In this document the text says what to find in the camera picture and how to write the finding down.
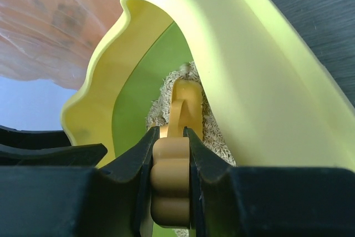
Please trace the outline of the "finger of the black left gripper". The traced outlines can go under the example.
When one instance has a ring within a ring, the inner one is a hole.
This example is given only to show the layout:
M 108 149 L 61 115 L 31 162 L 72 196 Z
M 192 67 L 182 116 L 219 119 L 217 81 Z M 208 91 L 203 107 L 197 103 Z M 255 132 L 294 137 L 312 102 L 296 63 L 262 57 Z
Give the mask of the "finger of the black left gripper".
M 71 143 L 62 130 L 16 130 L 1 125 L 1 144 L 9 147 L 68 147 Z
M 102 144 L 46 149 L 21 149 L 1 145 L 1 166 L 96 166 L 107 154 Z

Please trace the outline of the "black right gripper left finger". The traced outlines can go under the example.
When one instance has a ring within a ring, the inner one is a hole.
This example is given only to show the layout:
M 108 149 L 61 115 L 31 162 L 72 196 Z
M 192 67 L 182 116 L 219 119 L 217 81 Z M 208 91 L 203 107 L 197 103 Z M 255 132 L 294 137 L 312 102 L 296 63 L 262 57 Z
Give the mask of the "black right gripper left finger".
M 96 166 L 1 166 L 2 236 L 152 236 L 157 127 Z

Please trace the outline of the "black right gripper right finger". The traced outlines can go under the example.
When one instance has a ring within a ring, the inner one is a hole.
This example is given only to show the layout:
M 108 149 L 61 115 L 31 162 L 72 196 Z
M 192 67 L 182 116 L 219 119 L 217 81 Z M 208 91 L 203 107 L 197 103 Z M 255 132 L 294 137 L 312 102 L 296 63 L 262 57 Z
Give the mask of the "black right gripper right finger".
M 353 236 L 354 172 L 233 167 L 190 128 L 190 236 Z

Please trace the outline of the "orange litter scoop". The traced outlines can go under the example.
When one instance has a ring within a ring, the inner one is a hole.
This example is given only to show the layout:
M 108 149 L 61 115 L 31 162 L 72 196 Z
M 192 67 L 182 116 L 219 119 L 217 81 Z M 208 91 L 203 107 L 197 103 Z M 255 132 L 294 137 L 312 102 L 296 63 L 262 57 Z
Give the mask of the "orange litter scoop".
M 160 127 L 153 145 L 150 212 L 153 221 L 167 228 L 190 226 L 190 143 L 184 128 L 203 137 L 202 89 L 199 83 L 178 79 L 171 94 L 169 122 Z

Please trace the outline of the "yellow green litter box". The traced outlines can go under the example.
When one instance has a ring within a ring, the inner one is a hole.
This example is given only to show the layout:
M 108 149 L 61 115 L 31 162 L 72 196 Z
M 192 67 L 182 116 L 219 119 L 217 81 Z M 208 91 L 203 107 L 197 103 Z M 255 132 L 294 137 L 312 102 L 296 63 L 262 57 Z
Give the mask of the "yellow green litter box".
M 354 108 L 270 0 L 120 0 L 61 124 L 116 159 L 151 128 L 164 79 L 194 62 L 233 167 L 354 172 Z

